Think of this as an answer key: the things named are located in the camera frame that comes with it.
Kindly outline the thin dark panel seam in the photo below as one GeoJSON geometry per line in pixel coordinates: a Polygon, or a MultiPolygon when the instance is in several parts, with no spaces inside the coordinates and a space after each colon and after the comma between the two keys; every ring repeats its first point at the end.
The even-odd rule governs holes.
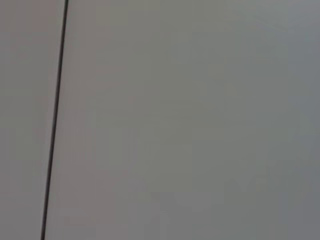
{"type": "Polygon", "coordinates": [[[68,18],[69,1],[70,0],[63,0],[63,15],[62,15],[62,25],[61,25],[61,31],[60,31],[58,66],[57,66],[55,92],[54,92],[54,105],[53,105],[53,114],[52,114],[52,125],[51,125],[51,131],[50,131],[50,145],[49,145],[47,172],[46,172],[45,195],[44,195],[44,202],[43,202],[40,240],[46,240],[46,227],[47,227],[47,219],[48,219],[49,200],[50,200],[50,187],[51,187],[52,167],[53,167],[53,159],[54,159],[55,140],[56,140],[56,128],[57,128],[57,119],[58,119],[58,110],[59,110],[60,88],[61,88],[61,79],[62,79],[65,35],[66,35],[66,25],[67,25],[67,18],[68,18]]]}

